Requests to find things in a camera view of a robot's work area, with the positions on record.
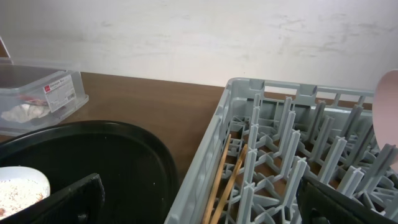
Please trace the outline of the red snack wrapper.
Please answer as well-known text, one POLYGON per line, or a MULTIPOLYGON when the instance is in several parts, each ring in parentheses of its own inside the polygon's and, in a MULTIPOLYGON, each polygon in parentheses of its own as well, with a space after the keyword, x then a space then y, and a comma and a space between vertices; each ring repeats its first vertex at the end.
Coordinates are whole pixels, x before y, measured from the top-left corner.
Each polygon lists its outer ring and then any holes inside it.
POLYGON ((49 106, 46 99, 41 99, 36 96, 19 95, 17 98, 20 101, 20 105, 49 106))

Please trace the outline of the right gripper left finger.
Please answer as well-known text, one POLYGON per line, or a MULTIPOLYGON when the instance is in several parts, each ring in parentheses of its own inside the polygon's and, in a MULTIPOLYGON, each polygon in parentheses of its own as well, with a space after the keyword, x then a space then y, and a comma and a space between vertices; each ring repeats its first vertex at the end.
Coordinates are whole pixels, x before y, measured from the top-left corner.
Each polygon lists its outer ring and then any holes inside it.
POLYGON ((1 223, 97 223, 104 201, 105 191, 100 175, 93 173, 1 220, 1 223))

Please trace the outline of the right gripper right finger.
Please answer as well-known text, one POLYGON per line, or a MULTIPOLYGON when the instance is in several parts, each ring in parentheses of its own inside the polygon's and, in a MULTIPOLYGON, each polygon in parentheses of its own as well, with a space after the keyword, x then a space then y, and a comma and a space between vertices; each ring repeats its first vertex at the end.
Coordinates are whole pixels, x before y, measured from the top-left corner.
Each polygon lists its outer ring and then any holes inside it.
POLYGON ((301 178, 296 198, 303 224, 395 223, 312 177, 301 178))

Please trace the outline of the rice and peanut leftovers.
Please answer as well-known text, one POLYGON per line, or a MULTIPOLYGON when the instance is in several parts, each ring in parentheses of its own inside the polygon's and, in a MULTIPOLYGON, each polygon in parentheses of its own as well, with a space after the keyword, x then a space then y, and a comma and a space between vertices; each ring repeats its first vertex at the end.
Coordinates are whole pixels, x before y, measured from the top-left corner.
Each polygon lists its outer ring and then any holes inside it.
POLYGON ((1 219, 41 201, 47 194, 46 188, 29 179, 1 181, 1 219))

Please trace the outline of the white tissue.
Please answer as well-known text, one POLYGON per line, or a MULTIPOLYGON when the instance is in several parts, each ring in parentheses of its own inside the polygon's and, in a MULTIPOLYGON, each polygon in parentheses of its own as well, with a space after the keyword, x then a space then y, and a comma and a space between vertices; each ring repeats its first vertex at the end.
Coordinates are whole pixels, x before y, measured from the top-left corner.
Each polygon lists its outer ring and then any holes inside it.
POLYGON ((26 123, 32 119, 42 118, 50 113, 48 106, 37 106, 30 104, 22 104, 13 107, 9 111, 1 113, 1 118, 10 122, 26 123))

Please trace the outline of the grey plate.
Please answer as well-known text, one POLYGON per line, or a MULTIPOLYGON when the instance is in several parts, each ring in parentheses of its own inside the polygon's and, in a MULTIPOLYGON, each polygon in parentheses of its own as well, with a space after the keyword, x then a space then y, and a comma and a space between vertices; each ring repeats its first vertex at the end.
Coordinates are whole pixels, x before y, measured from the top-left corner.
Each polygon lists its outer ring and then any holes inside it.
POLYGON ((29 179, 42 184, 47 194, 45 198, 50 196, 50 183, 48 178, 37 169, 22 166, 10 166, 1 168, 1 181, 10 179, 29 179))

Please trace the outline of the wooden chopstick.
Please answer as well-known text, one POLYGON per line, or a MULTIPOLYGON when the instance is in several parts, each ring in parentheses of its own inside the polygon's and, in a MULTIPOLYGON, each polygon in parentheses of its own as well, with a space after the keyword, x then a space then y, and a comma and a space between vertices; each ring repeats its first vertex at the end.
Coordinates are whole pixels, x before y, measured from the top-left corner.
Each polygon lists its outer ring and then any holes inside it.
POLYGON ((243 150, 241 151, 241 154, 240 154, 240 156, 239 156, 239 158, 237 160, 237 163, 236 163, 236 165, 234 167, 234 170, 233 170, 233 172, 231 174, 231 177, 229 178, 229 181, 228 181, 228 183, 227 183, 227 185, 226 185, 226 187, 224 189, 224 192, 223 192, 223 194, 222 194, 222 196, 220 198, 218 206, 217 206, 217 208, 216 208, 216 210, 215 210, 215 212, 214 212, 214 214, 213 214, 213 216, 211 218, 211 221, 210 221, 211 224, 217 224, 218 220, 220 219, 221 213, 222 213, 223 208, 224 208, 224 206, 226 204, 226 201, 228 199, 228 195, 230 194, 230 192, 231 192, 231 190, 233 188, 233 185, 235 183, 235 179, 236 179, 236 177, 238 175, 238 172, 239 172, 239 170, 240 170, 240 168, 241 168, 241 166, 242 166, 242 164, 243 164, 243 162, 245 160, 247 150, 248 150, 248 145, 245 144, 244 147, 243 147, 243 150))
POLYGON ((226 140, 226 144, 224 146, 223 153, 221 155, 220 163, 219 163, 216 175, 215 175, 215 179, 214 179, 214 182, 213 182, 211 193, 210 193, 210 196, 208 198, 206 209, 205 209, 205 212, 204 212, 204 215, 203 215, 202 224, 209 224, 210 217, 211 217, 211 214, 212 214, 212 211, 213 211, 213 206, 214 206, 214 203, 215 203, 216 194, 217 194, 217 191, 218 191, 218 187, 220 185, 221 176, 222 176, 222 173, 223 173, 223 168, 224 168, 226 156, 227 156, 227 153, 228 153, 230 140, 231 140, 231 134, 229 134, 229 136, 228 136, 228 138, 226 140))

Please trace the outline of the pink bowl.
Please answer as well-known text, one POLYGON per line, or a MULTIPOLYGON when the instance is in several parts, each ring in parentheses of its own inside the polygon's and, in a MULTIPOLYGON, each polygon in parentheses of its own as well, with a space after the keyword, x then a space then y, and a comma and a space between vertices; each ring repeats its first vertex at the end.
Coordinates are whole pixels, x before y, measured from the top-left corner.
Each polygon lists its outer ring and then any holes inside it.
POLYGON ((397 146, 397 70, 387 72, 379 81, 373 99, 373 126, 382 149, 397 146))

